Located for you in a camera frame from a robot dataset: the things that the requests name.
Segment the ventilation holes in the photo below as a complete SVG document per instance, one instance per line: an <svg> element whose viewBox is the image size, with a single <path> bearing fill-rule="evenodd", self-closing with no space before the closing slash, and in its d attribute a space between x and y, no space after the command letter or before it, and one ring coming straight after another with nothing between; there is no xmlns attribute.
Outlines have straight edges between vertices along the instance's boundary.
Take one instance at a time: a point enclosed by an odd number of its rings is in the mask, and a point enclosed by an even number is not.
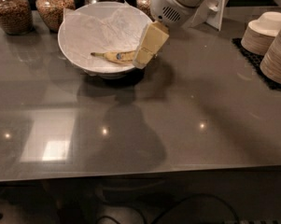
<svg viewBox="0 0 281 224"><path fill-rule="evenodd" d="M162 9L162 13L163 15L171 21L179 21L180 20L180 15L177 11L175 11L174 9L170 8L170 7L164 7Z"/></svg>

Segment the black mat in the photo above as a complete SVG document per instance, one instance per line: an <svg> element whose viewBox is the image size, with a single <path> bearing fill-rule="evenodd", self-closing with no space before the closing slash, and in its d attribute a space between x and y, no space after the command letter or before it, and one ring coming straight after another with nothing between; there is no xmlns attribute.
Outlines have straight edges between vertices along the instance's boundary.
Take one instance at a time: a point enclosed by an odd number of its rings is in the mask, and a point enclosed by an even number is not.
<svg viewBox="0 0 281 224"><path fill-rule="evenodd" d="M274 82L273 80L267 78L260 70L260 63L263 59L263 56L256 55L251 53L250 51L243 48L241 44L241 38L234 38L232 43L240 50L242 55L249 61L249 63L254 67L257 74L261 77L261 79L265 82L265 84L271 90L281 90L281 84Z"/></svg>

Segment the yellow banana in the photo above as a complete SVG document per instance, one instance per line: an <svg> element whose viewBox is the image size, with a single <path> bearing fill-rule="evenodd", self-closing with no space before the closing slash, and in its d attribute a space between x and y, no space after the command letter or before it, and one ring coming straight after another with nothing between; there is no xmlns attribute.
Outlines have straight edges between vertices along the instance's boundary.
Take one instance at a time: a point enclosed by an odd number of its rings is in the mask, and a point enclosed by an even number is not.
<svg viewBox="0 0 281 224"><path fill-rule="evenodd" d="M102 57L112 63L132 63L135 51L110 51L106 53L91 53L91 56Z"/></svg>

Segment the table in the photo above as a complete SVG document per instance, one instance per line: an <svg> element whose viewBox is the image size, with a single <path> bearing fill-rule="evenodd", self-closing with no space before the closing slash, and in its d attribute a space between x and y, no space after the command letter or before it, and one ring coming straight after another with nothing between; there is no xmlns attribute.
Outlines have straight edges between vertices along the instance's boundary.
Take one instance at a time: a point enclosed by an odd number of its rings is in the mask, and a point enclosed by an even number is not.
<svg viewBox="0 0 281 224"><path fill-rule="evenodd" d="M0 181L281 165L281 91L232 44L255 10L172 31L121 80L70 64L35 11L31 33L0 30Z"/></svg>

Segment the gray countertop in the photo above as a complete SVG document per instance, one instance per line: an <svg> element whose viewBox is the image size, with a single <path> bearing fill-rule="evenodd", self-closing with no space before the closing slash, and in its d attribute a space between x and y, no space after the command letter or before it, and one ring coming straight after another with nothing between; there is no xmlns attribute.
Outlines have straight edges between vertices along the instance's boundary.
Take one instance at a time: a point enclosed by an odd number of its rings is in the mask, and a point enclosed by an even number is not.
<svg viewBox="0 0 281 224"><path fill-rule="evenodd" d="M235 17L172 31L121 80L72 66L37 13L27 35L0 30L0 181L281 165L281 91L232 44Z"/></svg>

